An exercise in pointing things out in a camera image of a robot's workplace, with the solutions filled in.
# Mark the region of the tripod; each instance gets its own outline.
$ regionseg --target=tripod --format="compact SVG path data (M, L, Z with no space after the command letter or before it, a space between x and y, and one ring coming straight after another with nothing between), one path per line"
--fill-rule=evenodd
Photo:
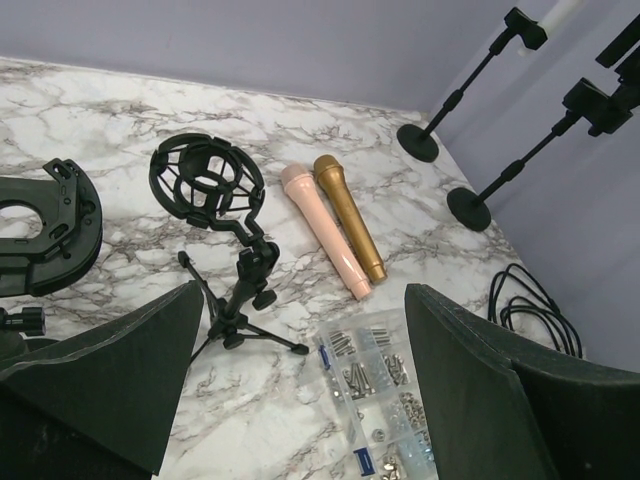
M240 312L242 306L255 297L253 307L263 310L276 300L273 290L264 290L267 285L266 277L271 273L273 265L278 258L278 247L275 243L260 241L257 250L247 248L240 252L238 262L238 281L233 287L233 293L229 301L217 298L207 282L200 276L191 264L187 252L178 253L178 261L186 268L196 283L200 286L207 299L211 328L207 333L207 340L191 357L193 362L202 350L211 342L223 339L226 350L233 350L244 343L245 340L272 340L280 345L288 347L297 355L307 355L309 347L301 343L293 343L278 335L263 330L249 323L249 318ZM240 333L240 330L248 330L251 334Z

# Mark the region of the gold microphone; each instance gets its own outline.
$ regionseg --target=gold microphone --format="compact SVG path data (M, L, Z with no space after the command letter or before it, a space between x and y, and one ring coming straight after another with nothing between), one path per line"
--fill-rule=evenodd
M344 168L333 156L322 155L313 164L313 169L318 183L338 214L362 268L373 283L383 281L387 278L384 263L349 192L344 178Z

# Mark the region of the microphone stand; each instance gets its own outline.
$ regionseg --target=microphone stand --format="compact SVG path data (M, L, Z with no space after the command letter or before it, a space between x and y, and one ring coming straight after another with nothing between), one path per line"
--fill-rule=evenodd
M307 355L309 347L302 343L293 343L260 327L249 323L249 318L240 312L242 306L254 298L253 307L256 310L263 310L276 300L273 290L264 290L266 278L271 273L273 266L279 256L278 247L273 242L258 240L258 248L247 248L240 252L238 262L238 281L229 301L224 298L217 298L207 282L200 276L191 264L191 259L187 252L178 253L178 261L183 268L186 268L202 289L207 299L209 307L209 317L211 328L207 333L207 340L191 357L193 362L200 352L210 342L223 340L226 350L239 347L245 340L272 340L280 345L288 347L291 352L297 355ZM241 333L240 330L248 330L253 334Z
M507 44L516 36L520 36L525 46L530 50L538 50L546 41L547 34L545 30L527 17L520 9L512 8L504 17L507 28L494 40L489 47L489 53L484 57L480 65L471 73L469 78L462 84L460 88L455 90L445 100L442 108L429 122L429 125L423 130L417 125L406 124L398 129L396 134L402 148L416 160L421 162L433 162L440 153L438 144L431 134L440 125L442 120L453 111L460 103L464 92L469 88L473 81L480 75L489 62L502 53Z
M597 137L601 133L612 134L632 116L632 109L640 105L640 47L632 54L635 62L627 64L625 77L616 92L609 96L596 88L589 80L582 78L564 97L562 104L567 111L540 143L524 157L511 163L479 195L467 188L456 188L447 195L447 205L451 213L465 227L481 232L491 223L491 212L485 201L505 183L513 180L529 160L557 137L564 135L578 120L585 118L591 123L589 135Z

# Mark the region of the round stand base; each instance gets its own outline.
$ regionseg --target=round stand base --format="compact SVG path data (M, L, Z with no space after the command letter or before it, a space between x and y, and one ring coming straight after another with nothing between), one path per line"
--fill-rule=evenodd
M482 232L491 223L491 212L482 202L474 205L478 196L466 188L456 188L447 195L447 205L458 221L474 232Z
M431 163L440 153L438 144L431 137L427 137L424 140L420 138L422 129L416 125L403 125L398 129L396 137L398 142L402 145L402 148L416 160L421 162Z

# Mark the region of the marble countertop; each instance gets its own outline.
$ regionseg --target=marble countertop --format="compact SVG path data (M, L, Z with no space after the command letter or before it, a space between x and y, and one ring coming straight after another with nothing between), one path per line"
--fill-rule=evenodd
M491 278L518 260L495 224L473 233L447 210L447 192L466 180L446 149L423 164L397 144L395 131L423 120L418 113L9 59L0 59L0 78L0 175L48 178L44 163L71 158L102 201L104 244L95 266L70 288L26 299L45 307L53 338L115 319L189 280L176 261L180 249L214 292L229 293L240 250L233 235L170 217L148 187L151 154L177 133L225 138L261 168L267 198L258 223L282 252L269 278L278 301L244 311L295 341L310 343L328 320L402 307L412 282L484 316ZM279 179L286 165L312 167L325 153L345 166L389 273L361 303ZM0 235L23 228L0 221ZM0 303L11 309L24 302ZM207 326L203 315L198 343ZM344 466L351 454L327 388L314 381L317 368L315 355L300 358L271 342L231 352L209 346L189 372L160 478L350 478Z

